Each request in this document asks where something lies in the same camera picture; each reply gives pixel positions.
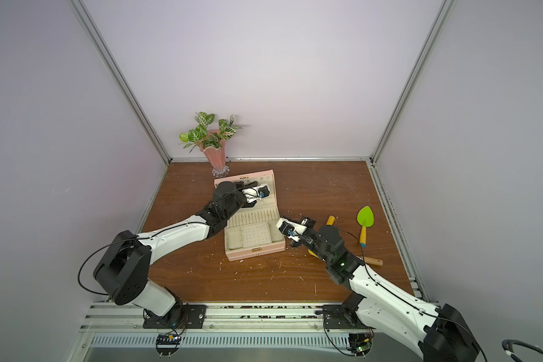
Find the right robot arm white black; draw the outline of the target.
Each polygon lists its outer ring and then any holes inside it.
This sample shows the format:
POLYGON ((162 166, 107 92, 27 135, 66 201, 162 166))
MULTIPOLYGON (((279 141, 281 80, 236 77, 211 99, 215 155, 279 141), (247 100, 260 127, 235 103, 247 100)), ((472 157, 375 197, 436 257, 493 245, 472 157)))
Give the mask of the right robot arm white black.
POLYGON ((484 354, 461 313, 446 304, 439 308, 387 281, 352 253, 335 226, 313 228, 282 218, 279 232, 293 247, 305 246, 326 264, 327 274, 352 292, 351 314, 413 351, 424 361, 475 361, 484 354))

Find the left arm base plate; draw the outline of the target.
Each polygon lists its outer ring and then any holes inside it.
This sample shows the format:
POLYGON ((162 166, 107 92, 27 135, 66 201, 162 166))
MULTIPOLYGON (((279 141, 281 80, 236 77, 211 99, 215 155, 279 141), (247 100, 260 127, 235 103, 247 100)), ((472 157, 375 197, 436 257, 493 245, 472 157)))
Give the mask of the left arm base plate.
POLYGON ((202 304, 176 304, 165 316, 143 310, 144 329, 202 329, 207 306, 202 304))

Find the aluminium front rail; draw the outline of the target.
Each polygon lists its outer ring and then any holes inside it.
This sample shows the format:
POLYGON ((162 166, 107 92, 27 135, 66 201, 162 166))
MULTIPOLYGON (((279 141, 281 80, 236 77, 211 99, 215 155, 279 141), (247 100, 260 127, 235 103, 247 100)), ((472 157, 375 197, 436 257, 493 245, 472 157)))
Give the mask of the aluminium front rail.
MULTIPOLYGON (((79 331, 81 333, 136 333, 136 332, 312 332, 327 330, 323 325, 321 306, 340 305, 339 303, 188 303, 207 306, 202 329, 144 329, 143 309, 127 304, 116 306, 113 303, 94 303, 87 311, 79 331)), ((367 325, 376 327, 374 331, 399 331, 401 335, 424 333, 431 328, 435 315, 428 316, 421 311, 401 311, 401 319, 394 318, 379 304, 369 303, 365 309, 351 309, 367 325)))

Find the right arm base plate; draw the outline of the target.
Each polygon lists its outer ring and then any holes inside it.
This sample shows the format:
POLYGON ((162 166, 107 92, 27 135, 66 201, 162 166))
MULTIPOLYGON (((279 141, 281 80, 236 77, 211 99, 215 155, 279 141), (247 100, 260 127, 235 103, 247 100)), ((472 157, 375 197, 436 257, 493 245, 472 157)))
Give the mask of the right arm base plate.
POLYGON ((343 305, 321 306, 323 325, 327 330, 375 330, 376 327, 363 324, 359 317, 343 305))

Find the green toy trowel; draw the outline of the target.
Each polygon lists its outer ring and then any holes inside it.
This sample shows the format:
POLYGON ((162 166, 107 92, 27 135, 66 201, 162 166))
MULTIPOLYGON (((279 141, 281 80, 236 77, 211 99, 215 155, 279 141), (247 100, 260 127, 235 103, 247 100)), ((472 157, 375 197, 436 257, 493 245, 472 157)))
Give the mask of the green toy trowel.
POLYGON ((374 214, 370 206, 365 206, 357 213, 357 222, 361 226, 359 242, 361 247, 367 245, 367 229, 374 225, 374 214))

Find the pink jewelry box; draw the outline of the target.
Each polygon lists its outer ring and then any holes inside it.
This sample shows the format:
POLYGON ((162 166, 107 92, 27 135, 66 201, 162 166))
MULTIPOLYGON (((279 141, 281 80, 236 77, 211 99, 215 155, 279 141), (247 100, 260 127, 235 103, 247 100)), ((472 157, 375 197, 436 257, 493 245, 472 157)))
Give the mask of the pink jewelry box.
POLYGON ((286 249, 284 236, 276 224, 281 218, 273 170, 228 176, 214 181, 218 186, 223 181, 258 182, 268 184, 270 196, 256 202, 253 208, 241 208, 228 221, 224 229, 225 252, 230 261, 239 261, 286 249))

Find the potted plant pink vase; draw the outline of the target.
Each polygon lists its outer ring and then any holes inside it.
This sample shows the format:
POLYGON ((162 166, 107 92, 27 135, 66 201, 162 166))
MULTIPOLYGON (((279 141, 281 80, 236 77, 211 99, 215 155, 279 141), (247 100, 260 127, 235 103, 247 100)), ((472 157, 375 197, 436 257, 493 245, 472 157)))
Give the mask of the potted plant pink vase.
POLYGON ((226 143, 235 136, 241 126, 236 125, 235 116, 230 115, 228 119, 220 119, 217 122, 217 129, 210 129, 215 118, 215 114, 196 113, 195 121, 198 125, 186 133, 181 133, 179 140, 184 149, 189 149, 190 152, 199 148, 213 168, 212 175, 215 178, 222 178, 230 172, 226 164, 226 143))

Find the yellow toy shovel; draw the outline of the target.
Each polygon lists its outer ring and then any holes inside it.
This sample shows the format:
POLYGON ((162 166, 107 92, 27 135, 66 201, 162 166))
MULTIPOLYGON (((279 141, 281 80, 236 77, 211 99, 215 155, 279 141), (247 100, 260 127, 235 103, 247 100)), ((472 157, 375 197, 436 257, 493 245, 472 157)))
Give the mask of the yellow toy shovel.
MULTIPOLYGON (((332 226, 335 223, 335 221, 336 221, 336 217, 334 217, 333 215, 330 215, 327 219, 326 226, 332 226)), ((308 253, 312 255, 313 257, 320 259, 320 257, 316 253, 314 253, 312 250, 308 249, 308 253)))

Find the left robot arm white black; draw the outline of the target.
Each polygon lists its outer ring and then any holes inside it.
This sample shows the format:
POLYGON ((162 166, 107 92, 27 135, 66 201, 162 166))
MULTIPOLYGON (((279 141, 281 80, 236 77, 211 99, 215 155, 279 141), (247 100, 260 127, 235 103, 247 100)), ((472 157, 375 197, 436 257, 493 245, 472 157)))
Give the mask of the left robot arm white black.
POLYGON ((105 252, 93 271, 103 288, 99 295, 118 306, 131 303, 142 308, 145 329, 175 330, 185 319, 183 303, 149 278, 150 266, 176 250, 217 235, 240 209, 251 208, 268 196, 266 184, 224 181, 203 209, 179 223, 138 235, 120 232, 97 250, 105 252))

